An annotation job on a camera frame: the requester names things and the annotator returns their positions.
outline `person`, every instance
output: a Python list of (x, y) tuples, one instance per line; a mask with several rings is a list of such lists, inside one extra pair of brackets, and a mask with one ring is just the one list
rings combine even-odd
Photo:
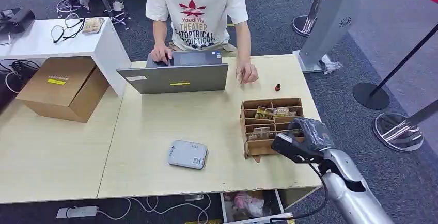
[[(166, 46), (166, 20), (170, 14), (172, 42)], [(256, 67), (251, 64), (251, 35), (245, 0), (146, 0), (146, 17), (153, 20), (154, 61), (168, 63), (172, 50), (221, 50), (235, 51), (228, 43), (227, 15), (236, 27), (236, 74), (243, 83), (258, 79)]]

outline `grey carpet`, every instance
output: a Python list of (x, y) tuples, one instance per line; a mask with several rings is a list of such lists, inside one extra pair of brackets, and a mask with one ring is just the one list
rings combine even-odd
[[(431, 0), (362, 0), (352, 38), (380, 77), (386, 75), (438, 23), (438, 4)], [(388, 81), (387, 86), (410, 115), (438, 98), (438, 35), (433, 36)], [(429, 145), (438, 153), (438, 114), (420, 124)]]
[[(28, 6), (35, 9), (37, 17), (55, 18), (53, 5), (58, 0), (2, 0), (0, 9)], [(291, 20), (307, 11), (311, 0), (247, 0), (249, 25), (252, 31), (252, 54), (290, 54), (299, 49), (304, 38), (290, 28)], [(153, 47), (151, 23), (144, 17), (145, 0), (126, 0), (132, 19), (129, 30), (117, 28), (131, 60), (143, 60)], [(230, 30), (232, 42), (234, 32)], [(351, 94), (359, 82), (378, 82), (380, 77), (369, 60), (350, 36), (345, 36), (330, 52), (344, 68), (332, 75), (306, 75), (322, 120), (330, 128), (338, 148), (346, 151), (356, 162), (369, 186), (395, 223), (437, 223), (438, 185), (437, 156), (425, 144), (410, 154), (398, 153), (383, 146), (373, 135), (371, 122), (381, 111), (368, 110), (357, 104)], [(391, 95), (388, 110), (404, 112)], [(215, 196), (211, 215), (219, 218), (220, 205)], [(295, 214), (305, 213), (322, 202), (322, 190), (307, 197), (294, 207)], [(178, 196), (161, 201), (164, 205), (180, 201)], [(126, 219), (111, 221), (103, 216), (88, 219), (56, 220), (59, 207), (97, 204), (117, 216), (123, 212), (122, 199), (62, 201), (48, 203), (8, 204), (0, 206), (1, 223), (182, 223), (195, 220), (197, 211), (181, 210), (170, 213), (168, 219), (147, 215), (133, 206)], [(344, 223), (329, 202), (320, 213), (298, 223)]]

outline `red leaf logo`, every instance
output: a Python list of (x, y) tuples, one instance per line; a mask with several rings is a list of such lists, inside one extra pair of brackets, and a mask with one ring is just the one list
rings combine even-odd
[(196, 8), (196, 4), (193, 0), (190, 0), (188, 7), (185, 4), (181, 3), (179, 3), (179, 6), (183, 10), (181, 13), (186, 14), (188, 17), (192, 15), (195, 17), (204, 15), (204, 13), (202, 13), (202, 10), (206, 8), (206, 6)]
[(195, 2), (193, 0), (190, 0), (189, 8), (190, 9), (196, 9), (196, 4), (195, 4)]

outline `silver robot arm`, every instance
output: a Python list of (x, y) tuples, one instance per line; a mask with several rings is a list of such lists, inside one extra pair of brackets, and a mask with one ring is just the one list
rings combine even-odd
[[(327, 146), (333, 142), (326, 126), (318, 120), (296, 118), (288, 129), (298, 128), (303, 130), (304, 142), (297, 142), (293, 133), (279, 133), (271, 148), (295, 163), (318, 164), (327, 195), (348, 224), (392, 224), (353, 160), (343, 151)], [(272, 218), (270, 223), (285, 219), (293, 218)]]
[(331, 172), (326, 172), (322, 178), (326, 184), (328, 197), (333, 200), (347, 223), (393, 223), (346, 153), (337, 149), (326, 149), (323, 151), (323, 157), (326, 162), (329, 161), (328, 167), (337, 168), (333, 169), (335, 172), (330, 168)]

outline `cardboard box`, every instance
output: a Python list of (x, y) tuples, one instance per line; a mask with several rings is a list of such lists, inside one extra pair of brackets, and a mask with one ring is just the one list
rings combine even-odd
[[(256, 113), (259, 107), (263, 108), (287, 108), (293, 115), (276, 117), (272, 119), (257, 119)], [(289, 123), (296, 117), (303, 117), (303, 108), (300, 98), (284, 99), (260, 99), (243, 101), (240, 107), (240, 124), (242, 127), (242, 138), (244, 156), (277, 154), (271, 149), (275, 136), (280, 132), (292, 132), (298, 142), (304, 141), (301, 130), (289, 130)], [(263, 137), (254, 129), (269, 128), (269, 132)]]
[(49, 58), (17, 99), (41, 116), (87, 122), (107, 88), (90, 57)]

